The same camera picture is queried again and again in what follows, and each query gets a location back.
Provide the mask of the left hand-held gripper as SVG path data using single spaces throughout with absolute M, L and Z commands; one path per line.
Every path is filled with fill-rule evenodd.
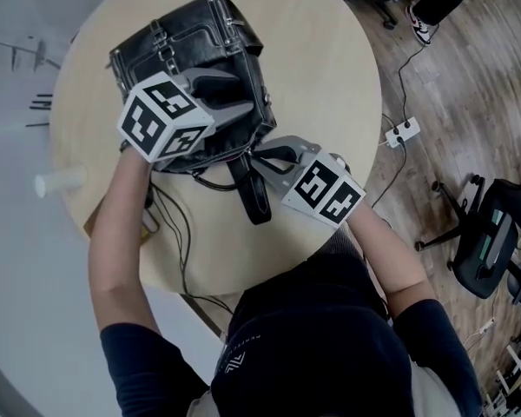
M 186 69 L 184 76 L 188 91 L 183 86 L 185 78 L 161 71 L 129 92 L 117 129 L 147 162 L 191 153 L 204 137 L 225 129 L 254 108 L 251 101 L 211 106 L 201 99 L 200 106 L 194 99 L 239 91 L 238 76 L 210 68 Z

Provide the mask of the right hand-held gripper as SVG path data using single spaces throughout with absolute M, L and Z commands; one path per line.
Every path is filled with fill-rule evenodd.
M 291 163 L 279 169 L 269 160 Z M 314 220 L 339 227 L 366 196 L 346 166 L 317 144 L 282 136 L 257 145 L 252 167 L 278 193 L 281 203 Z

